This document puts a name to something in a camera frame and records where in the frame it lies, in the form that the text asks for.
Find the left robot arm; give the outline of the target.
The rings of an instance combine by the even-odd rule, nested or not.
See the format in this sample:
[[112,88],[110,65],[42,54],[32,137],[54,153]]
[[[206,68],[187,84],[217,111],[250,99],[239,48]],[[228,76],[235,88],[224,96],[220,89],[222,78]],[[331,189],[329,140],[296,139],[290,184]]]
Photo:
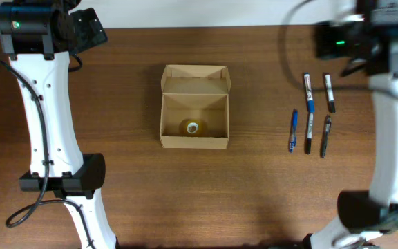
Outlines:
[[0,40],[8,56],[5,68],[19,83],[30,135],[30,168],[19,186],[39,194],[6,225],[23,223],[52,192],[54,202],[70,212],[83,248],[117,248],[102,200],[105,159],[80,151],[68,92],[70,61],[107,41],[96,12],[79,10],[77,1],[4,2]]

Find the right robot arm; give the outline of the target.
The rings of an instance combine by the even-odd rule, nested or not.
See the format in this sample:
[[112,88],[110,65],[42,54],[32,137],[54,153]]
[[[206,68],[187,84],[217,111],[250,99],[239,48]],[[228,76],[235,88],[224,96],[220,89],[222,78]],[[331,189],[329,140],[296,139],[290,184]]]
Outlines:
[[398,1],[358,1],[328,23],[320,57],[362,59],[372,91],[376,160],[368,190],[343,191],[337,216],[305,248],[360,248],[398,230]]

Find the blue ballpoint pen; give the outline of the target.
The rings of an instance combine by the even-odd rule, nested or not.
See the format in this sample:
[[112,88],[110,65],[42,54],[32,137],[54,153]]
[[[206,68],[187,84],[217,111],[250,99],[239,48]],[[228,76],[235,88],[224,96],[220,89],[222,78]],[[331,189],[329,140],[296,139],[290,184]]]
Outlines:
[[296,146],[296,128],[298,124],[299,113],[296,109],[293,110],[292,120],[291,120],[291,128],[290,128],[290,139],[289,139],[289,153],[294,151]]

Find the white marker with black cap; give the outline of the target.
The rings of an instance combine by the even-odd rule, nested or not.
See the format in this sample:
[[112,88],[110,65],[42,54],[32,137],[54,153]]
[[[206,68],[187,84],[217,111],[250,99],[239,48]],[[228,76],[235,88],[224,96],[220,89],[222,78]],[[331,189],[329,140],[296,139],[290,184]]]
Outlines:
[[325,80],[325,87],[328,98],[328,110],[330,113],[335,113],[336,112],[335,101],[334,101],[334,94],[332,90],[332,81],[330,74],[325,74],[324,80]]

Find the yellow adhesive tape roll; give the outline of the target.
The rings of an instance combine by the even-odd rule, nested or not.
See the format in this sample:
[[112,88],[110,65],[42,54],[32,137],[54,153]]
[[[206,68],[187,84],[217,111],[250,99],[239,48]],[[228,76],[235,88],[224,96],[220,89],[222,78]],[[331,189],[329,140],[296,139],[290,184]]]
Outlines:
[[207,130],[207,123],[201,119],[185,119],[180,123],[179,132],[182,136],[201,137]]

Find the white marker with blue cap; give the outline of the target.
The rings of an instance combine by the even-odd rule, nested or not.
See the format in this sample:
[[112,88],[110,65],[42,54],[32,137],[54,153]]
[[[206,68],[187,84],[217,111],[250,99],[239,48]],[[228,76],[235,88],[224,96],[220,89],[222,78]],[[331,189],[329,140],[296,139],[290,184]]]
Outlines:
[[306,98],[307,98],[307,109],[308,109],[309,113],[314,113],[314,99],[313,99],[313,95],[312,95],[310,74],[304,73],[303,79],[304,79],[305,92],[306,92]]

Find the brown cardboard box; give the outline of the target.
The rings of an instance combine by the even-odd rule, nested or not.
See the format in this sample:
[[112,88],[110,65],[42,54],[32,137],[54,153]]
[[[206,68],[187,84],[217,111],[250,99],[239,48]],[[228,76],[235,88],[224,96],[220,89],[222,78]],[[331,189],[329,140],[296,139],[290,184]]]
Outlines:
[[[227,66],[167,65],[161,78],[160,142],[165,149],[226,149],[229,143],[229,94]],[[204,136],[182,136],[180,123],[201,119]]]

